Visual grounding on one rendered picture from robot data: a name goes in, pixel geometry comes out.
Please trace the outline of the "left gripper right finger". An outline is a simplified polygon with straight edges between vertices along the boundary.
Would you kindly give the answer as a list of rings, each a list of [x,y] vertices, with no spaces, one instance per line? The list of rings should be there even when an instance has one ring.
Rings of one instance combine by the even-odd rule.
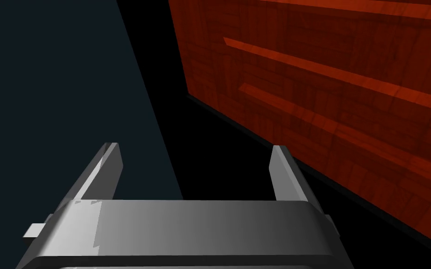
[[[273,146],[269,162],[269,174],[277,201],[308,200],[279,145]]]

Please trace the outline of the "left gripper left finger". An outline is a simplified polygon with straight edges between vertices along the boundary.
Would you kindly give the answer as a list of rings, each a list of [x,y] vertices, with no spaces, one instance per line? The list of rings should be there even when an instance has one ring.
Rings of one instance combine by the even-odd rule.
[[[112,199],[123,169],[119,144],[104,143],[63,198]]]

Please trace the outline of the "red-brown wooden cupboard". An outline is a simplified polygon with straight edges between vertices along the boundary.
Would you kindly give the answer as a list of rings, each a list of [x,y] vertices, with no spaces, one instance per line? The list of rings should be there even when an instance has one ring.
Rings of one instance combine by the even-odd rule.
[[[431,109],[224,38],[431,94],[431,20],[262,0],[168,0],[188,92],[431,239],[431,181],[239,91],[242,83],[431,162]]]

